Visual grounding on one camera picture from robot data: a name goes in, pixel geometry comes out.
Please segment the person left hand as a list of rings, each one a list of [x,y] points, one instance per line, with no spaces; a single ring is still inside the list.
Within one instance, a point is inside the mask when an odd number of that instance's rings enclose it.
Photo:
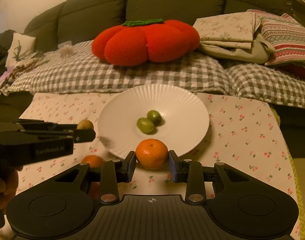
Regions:
[[[18,188],[18,172],[23,166],[0,167],[0,228],[5,225],[4,214],[10,200],[16,195]]]

